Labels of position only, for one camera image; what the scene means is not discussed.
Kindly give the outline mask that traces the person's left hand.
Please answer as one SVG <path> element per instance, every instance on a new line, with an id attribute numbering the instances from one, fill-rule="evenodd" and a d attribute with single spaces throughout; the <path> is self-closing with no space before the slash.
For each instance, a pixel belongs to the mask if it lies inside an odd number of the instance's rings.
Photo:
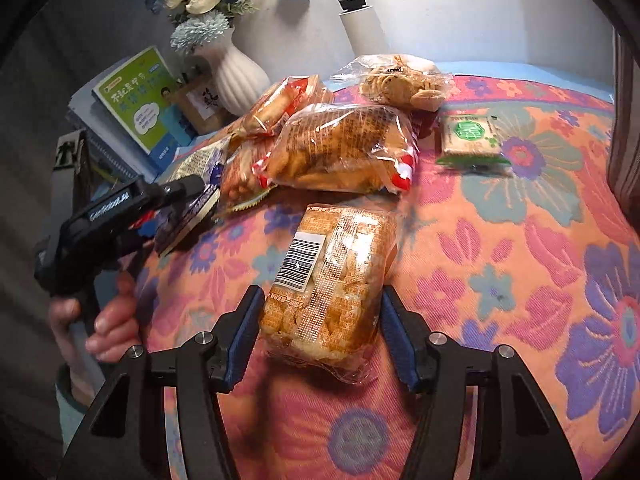
<path id="1" fill-rule="evenodd" d="M 140 342 L 136 319 L 137 299 L 134 279 L 128 272 L 120 272 L 116 280 L 117 294 L 96 317 L 94 333 L 88 337 L 85 350 L 99 362 L 113 364 L 134 344 Z M 77 299 L 53 297 L 49 304 L 49 324 L 66 364 L 72 370 L 84 368 L 70 326 L 81 315 Z"/>

